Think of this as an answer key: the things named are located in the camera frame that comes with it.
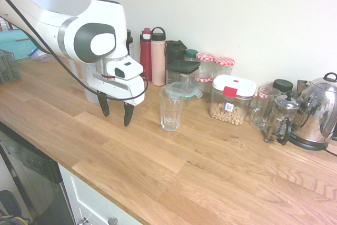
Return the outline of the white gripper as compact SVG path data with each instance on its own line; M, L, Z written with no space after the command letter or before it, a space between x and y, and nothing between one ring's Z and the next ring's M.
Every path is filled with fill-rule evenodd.
M133 116L134 106L139 105L145 99L143 79L139 75L130 80L119 77L105 79L96 71L94 64L88 64L86 80L91 88L98 90L98 102L105 117L110 114L106 95L124 101L124 126L128 126Z

